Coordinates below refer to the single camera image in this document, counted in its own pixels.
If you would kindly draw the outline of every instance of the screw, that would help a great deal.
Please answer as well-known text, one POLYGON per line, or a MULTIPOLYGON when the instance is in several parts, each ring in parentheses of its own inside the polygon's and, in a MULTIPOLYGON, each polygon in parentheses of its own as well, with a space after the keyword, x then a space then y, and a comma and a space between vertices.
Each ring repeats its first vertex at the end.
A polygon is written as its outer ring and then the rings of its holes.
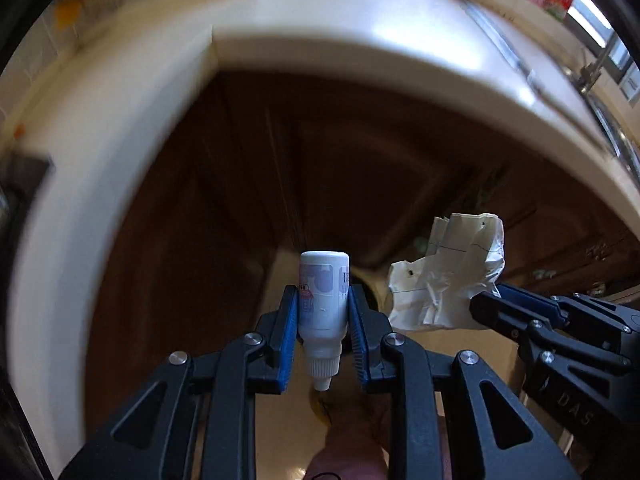
POLYGON ((463 350, 460 352, 460 360, 464 364, 474 365, 480 360, 480 358, 473 350, 463 350))
POLYGON ((404 344, 404 336, 398 332, 389 332, 385 335, 385 343, 389 346, 402 346, 404 344))
POLYGON ((187 358, 189 356, 187 355, 187 352, 183 352, 182 350, 178 350, 177 352, 172 353, 169 356, 169 362, 172 365, 176 365, 176 366, 180 366, 185 364, 185 362, 187 362, 187 358))
POLYGON ((556 356, 549 351, 542 352, 542 354, 540 354, 540 357, 542 358, 542 362, 547 365, 556 360, 556 356))
POLYGON ((257 332, 249 332, 244 334, 244 344, 256 346, 262 342, 262 336, 257 332))

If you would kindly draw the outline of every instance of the white paper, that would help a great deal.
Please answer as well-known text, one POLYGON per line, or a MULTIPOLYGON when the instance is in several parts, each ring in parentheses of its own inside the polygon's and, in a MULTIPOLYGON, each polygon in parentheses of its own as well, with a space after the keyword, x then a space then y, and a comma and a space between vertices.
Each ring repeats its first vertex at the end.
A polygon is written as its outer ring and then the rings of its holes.
POLYGON ((434 218, 426 256, 391 265, 391 326, 485 329, 471 317, 469 301, 484 290, 500 296, 495 282, 503 269, 504 229, 496 215, 434 218))

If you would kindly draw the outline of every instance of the faucet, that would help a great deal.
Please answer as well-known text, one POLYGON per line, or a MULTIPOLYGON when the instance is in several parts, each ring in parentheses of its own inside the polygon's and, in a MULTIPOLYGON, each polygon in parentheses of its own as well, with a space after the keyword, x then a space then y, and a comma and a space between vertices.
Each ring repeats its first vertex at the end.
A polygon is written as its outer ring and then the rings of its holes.
POLYGON ((604 65, 604 62, 611 54, 611 51, 616 46, 618 41, 618 35, 615 32, 611 33, 610 38, 607 40, 607 44, 604 46, 600 55, 593 63, 589 63, 587 66, 583 66, 580 69, 580 75, 574 80, 574 86, 578 92, 582 95, 587 95, 596 81, 600 78, 600 70, 604 65))

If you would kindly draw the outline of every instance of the floor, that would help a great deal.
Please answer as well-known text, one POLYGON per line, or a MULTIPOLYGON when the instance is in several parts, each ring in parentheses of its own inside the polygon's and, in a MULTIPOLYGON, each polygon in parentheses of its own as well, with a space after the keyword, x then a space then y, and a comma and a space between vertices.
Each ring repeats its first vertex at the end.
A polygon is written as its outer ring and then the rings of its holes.
MULTIPOLYGON (((272 267, 262 314, 278 307, 285 285, 298 282, 299 256, 279 251, 272 267)), ((386 274, 364 275, 380 298, 386 291, 386 274)), ((411 338, 426 349, 455 355, 473 349, 506 380, 516 358, 516 345, 491 330, 449 330, 412 333, 411 338)), ((311 380, 306 374, 300 345, 296 348, 294 367, 286 393, 281 396, 258 396, 256 399, 256 467, 258 480, 300 480, 313 455, 322 448, 326 428, 309 407, 311 380)))

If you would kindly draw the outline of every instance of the white container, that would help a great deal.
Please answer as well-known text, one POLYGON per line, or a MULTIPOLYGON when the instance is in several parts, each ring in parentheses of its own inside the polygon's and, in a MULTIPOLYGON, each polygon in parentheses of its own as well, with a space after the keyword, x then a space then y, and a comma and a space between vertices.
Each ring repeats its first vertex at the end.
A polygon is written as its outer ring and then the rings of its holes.
POLYGON ((340 367, 342 339, 347 333, 348 292, 348 254, 301 254, 298 333, 304 340, 306 370, 320 392, 329 389, 340 367))

